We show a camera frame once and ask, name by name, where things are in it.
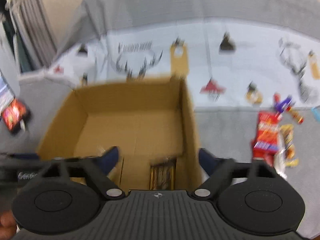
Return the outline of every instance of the person's finger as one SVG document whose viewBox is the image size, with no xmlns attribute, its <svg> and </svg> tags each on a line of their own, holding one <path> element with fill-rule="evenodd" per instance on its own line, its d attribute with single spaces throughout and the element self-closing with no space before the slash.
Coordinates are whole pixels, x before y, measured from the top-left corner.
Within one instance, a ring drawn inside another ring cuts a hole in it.
<svg viewBox="0 0 320 240">
<path fill-rule="evenodd" d="M 0 240 L 9 240 L 11 237 L 15 235 L 16 231 L 16 227 L 0 227 Z"/>
<path fill-rule="evenodd" d="M 16 226 L 16 221 L 14 220 L 12 211 L 6 211 L 0 216 L 0 223 L 3 227 L 13 227 Z"/>
</svg>

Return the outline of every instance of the red lamp print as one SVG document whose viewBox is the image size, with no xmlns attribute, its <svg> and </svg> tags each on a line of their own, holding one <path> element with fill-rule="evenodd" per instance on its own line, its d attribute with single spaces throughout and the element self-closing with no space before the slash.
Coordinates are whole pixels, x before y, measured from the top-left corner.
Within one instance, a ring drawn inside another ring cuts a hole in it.
<svg viewBox="0 0 320 240">
<path fill-rule="evenodd" d="M 220 87 L 218 83 L 214 79 L 210 79 L 205 87 L 202 87 L 200 93 L 208 93 L 209 96 L 214 96 L 217 101 L 220 94 L 224 94 L 226 89 L 224 87 Z"/>
</svg>

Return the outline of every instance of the black device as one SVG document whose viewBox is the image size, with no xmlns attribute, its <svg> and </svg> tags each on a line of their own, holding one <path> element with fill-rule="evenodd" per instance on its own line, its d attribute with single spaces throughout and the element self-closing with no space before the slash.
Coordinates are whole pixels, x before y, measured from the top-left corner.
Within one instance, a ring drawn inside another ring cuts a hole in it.
<svg viewBox="0 0 320 240">
<path fill-rule="evenodd" d="M 117 148 L 111 152 L 114 159 Z M 303 199 L 263 161 L 236 163 L 200 149 L 210 177 L 197 189 L 125 195 L 105 176 L 108 153 L 101 158 L 44 163 L 13 200 L 22 228 L 13 239 L 303 239 L 296 233 Z M 69 177 L 83 177 L 87 186 Z M 234 178 L 247 180 L 232 185 Z"/>
</svg>

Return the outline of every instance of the gray striped fabric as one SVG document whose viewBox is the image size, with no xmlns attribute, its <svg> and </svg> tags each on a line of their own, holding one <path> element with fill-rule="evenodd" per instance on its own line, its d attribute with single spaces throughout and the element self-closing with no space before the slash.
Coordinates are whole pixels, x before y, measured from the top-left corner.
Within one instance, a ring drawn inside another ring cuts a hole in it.
<svg viewBox="0 0 320 240">
<path fill-rule="evenodd" d="M 42 0 L 24 0 L 19 6 L 20 17 L 13 13 L 22 39 L 35 62 L 34 68 L 48 67 L 57 46 Z"/>
</svg>

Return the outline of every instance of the cardboard box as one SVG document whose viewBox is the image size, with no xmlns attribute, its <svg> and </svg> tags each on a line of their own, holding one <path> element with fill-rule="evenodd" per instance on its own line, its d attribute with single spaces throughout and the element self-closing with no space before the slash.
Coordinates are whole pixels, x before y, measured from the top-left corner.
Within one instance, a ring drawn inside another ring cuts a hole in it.
<svg viewBox="0 0 320 240">
<path fill-rule="evenodd" d="M 42 159 L 99 155 L 118 146 L 121 189 L 149 188 L 150 162 L 177 156 L 176 189 L 201 184 L 198 140 L 186 82 L 145 79 L 74 90 L 50 125 L 39 149 Z"/>
</svg>

